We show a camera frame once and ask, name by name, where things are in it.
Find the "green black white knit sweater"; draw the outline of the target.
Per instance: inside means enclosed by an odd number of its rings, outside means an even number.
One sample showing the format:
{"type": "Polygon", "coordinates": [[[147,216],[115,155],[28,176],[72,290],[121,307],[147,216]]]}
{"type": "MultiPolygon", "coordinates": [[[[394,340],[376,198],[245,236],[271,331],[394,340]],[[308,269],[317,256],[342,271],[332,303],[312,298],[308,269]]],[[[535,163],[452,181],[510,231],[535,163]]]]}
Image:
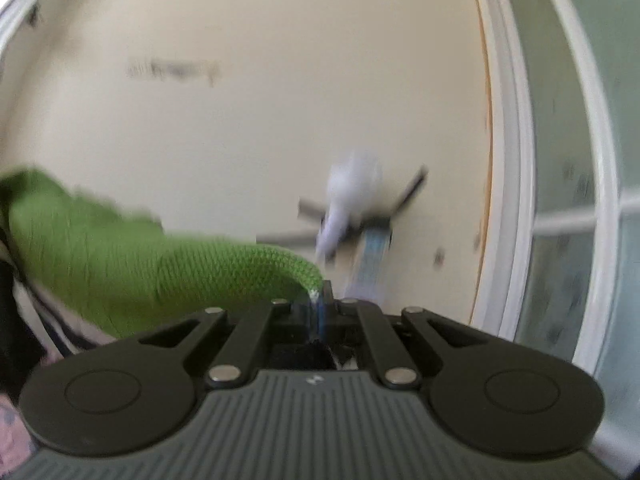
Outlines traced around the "green black white knit sweater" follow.
{"type": "Polygon", "coordinates": [[[115,338],[206,307],[316,296],[322,286],[319,269],[294,252],[168,233],[36,168],[2,177],[1,229],[28,284],[115,338]]]}

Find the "white power strip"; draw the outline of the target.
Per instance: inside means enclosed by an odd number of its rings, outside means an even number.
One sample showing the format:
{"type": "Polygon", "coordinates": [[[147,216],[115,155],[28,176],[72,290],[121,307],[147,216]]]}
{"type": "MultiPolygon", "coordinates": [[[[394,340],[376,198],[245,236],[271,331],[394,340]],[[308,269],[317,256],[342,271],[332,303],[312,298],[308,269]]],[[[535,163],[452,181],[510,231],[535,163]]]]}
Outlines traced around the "white power strip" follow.
{"type": "Polygon", "coordinates": [[[390,251],[390,229],[366,229],[360,235],[345,296],[373,302],[384,302],[387,254],[390,251]]]}

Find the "white window frame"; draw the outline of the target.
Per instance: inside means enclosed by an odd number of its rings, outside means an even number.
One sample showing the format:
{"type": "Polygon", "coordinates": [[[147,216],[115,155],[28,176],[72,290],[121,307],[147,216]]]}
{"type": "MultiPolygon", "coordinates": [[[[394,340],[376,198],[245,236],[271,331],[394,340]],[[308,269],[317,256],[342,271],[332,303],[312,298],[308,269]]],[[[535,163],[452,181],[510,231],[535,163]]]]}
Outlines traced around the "white window frame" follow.
{"type": "Polygon", "coordinates": [[[472,324],[593,374],[639,463],[639,0],[477,0],[491,132],[472,324]]]}

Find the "black tape cross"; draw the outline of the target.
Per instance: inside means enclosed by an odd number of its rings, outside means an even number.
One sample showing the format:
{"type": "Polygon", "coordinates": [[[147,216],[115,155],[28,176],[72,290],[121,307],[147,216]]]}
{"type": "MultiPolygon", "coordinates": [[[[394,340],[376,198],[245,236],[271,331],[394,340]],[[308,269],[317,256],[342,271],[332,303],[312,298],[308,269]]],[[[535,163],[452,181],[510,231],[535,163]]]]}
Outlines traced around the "black tape cross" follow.
{"type": "MultiPolygon", "coordinates": [[[[359,217],[352,219],[346,235],[341,240],[341,243],[338,245],[337,250],[334,252],[334,254],[328,260],[320,262],[326,263],[328,261],[334,260],[338,248],[340,248],[341,245],[356,240],[356,238],[360,237],[362,232],[366,229],[390,229],[390,222],[392,222],[393,218],[397,217],[398,214],[401,213],[401,211],[405,210],[409,206],[410,202],[413,200],[413,197],[416,195],[416,193],[419,193],[420,188],[422,188],[422,185],[424,185],[424,183],[426,182],[427,175],[428,170],[425,167],[420,168],[416,176],[409,183],[408,188],[406,188],[405,192],[403,192],[401,196],[399,196],[398,200],[396,200],[396,202],[393,203],[392,206],[382,209],[376,209],[374,206],[374,199],[373,204],[369,209],[367,209],[363,214],[360,214],[359,217]]],[[[327,209],[328,204],[317,205],[308,202],[308,200],[300,200],[298,202],[298,214],[301,217],[308,218],[311,221],[316,222],[318,224],[317,232],[258,235],[258,237],[256,237],[256,242],[259,244],[276,245],[290,249],[311,246],[312,248],[314,248],[314,254],[316,254],[316,238],[320,231],[320,228],[322,227],[327,209]]]]}

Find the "pink floral bed sheet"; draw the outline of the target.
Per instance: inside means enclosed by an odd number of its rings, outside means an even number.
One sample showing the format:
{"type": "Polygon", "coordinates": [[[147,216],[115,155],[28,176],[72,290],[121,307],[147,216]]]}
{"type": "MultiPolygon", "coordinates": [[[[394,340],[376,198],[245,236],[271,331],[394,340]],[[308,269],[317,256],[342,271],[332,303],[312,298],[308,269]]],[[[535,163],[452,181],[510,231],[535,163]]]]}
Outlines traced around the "pink floral bed sheet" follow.
{"type": "Polygon", "coordinates": [[[1,478],[23,465],[35,451],[34,442],[6,394],[0,402],[0,474],[1,478]]]}

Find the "white wall lamp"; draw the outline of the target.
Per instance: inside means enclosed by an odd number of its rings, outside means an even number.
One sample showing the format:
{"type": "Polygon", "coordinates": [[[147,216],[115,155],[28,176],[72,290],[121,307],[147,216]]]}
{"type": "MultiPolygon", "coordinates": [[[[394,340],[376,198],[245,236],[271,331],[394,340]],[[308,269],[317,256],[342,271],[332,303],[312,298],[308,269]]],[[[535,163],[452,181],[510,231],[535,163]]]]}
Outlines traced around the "white wall lamp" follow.
{"type": "Polygon", "coordinates": [[[381,163],[371,153],[352,152],[332,166],[326,185],[328,209],[316,238],[318,261],[334,254],[352,219],[373,204],[381,181],[381,163]]]}

